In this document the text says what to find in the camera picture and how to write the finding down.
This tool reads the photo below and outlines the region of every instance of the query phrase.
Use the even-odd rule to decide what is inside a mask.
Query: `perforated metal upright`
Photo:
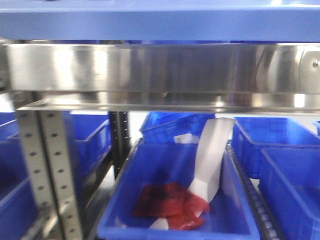
[[[109,120],[112,138],[114,174],[118,176],[130,151],[128,112],[110,111]]]
[[[21,145],[24,152],[33,195],[42,220],[42,234],[45,239],[63,239],[59,206],[52,181],[50,161],[44,146],[44,136],[39,113],[31,110],[17,110],[34,101],[32,93],[11,93],[16,117],[19,123]]]

